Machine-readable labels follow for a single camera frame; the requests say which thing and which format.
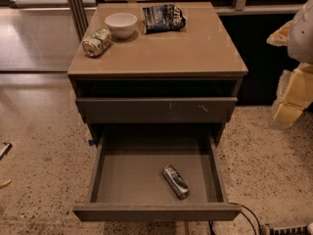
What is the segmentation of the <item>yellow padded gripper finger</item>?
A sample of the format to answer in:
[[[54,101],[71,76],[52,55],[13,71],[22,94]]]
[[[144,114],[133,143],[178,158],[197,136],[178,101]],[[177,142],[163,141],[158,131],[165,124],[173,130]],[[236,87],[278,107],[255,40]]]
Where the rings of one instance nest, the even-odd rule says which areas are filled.
[[[278,125],[293,125],[313,102],[313,65],[284,70],[272,107],[272,120]]]

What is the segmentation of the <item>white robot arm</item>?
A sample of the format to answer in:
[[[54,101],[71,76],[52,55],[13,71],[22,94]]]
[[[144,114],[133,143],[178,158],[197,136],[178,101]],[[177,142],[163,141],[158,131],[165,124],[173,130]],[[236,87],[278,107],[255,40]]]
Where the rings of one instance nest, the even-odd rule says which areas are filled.
[[[288,55],[299,61],[293,71],[283,71],[272,107],[272,122],[290,127],[313,103],[313,0],[307,0],[293,19],[274,31],[266,42],[286,46]]]

